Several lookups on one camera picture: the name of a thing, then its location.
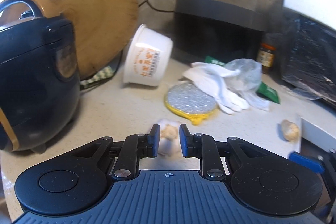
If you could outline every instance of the glass jar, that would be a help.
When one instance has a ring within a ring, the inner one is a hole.
[[[268,73],[274,62],[275,47],[262,43],[259,48],[257,61],[262,64],[262,73]]]

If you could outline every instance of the speckled countertop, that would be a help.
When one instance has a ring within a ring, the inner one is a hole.
[[[131,134],[147,133],[151,125],[162,118],[184,122],[191,133],[207,133],[219,141],[237,136],[284,157],[297,150],[298,144],[287,142],[279,136],[278,123],[283,119],[295,122],[299,115],[331,134],[335,132],[334,111],[292,97],[267,75],[263,75],[263,80],[279,92],[281,105],[272,103],[270,112],[251,108],[227,115],[217,111],[200,126],[193,126],[188,120],[167,110],[163,103],[164,94],[187,68],[186,65],[170,60],[165,77],[156,89],[124,85],[121,68],[113,80],[82,94],[75,122],[50,142],[44,154],[1,151],[2,179],[11,219],[15,220],[22,213],[14,193],[15,180],[22,171],[102,136],[112,136],[115,141],[121,141]],[[141,160],[140,168],[198,169],[199,160],[186,160],[182,154],[170,158],[158,156],[155,159]]]

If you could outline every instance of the ribbed plastic surface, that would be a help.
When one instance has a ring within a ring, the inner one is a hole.
[[[291,218],[264,216],[243,207],[221,182],[197,171],[143,170],[117,182],[107,197],[75,216],[42,217],[26,213],[17,224],[323,224],[313,214]]]

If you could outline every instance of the rice cooker handle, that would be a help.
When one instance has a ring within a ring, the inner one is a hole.
[[[51,18],[60,15],[59,9],[51,0],[4,0],[0,3],[0,12],[16,3],[26,4],[34,17]]]

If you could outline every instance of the green packet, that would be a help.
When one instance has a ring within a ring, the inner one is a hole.
[[[224,65],[225,65],[225,63],[220,62],[219,60],[217,60],[217,59],[215,59],[211,56],[207,56],[204,60],[204,63],[216,64],[216,65],[219,65],[221,67],[224,67]],[[268,98],[272,102],[280,104],[280,99],[279,99],[278,92],[275,89],[272,89],[270,86],[266,85],[264,82],[261,82],[261,84],[260,84],[260,86],[257,90],[257,94],[260,94],[260,95]]]

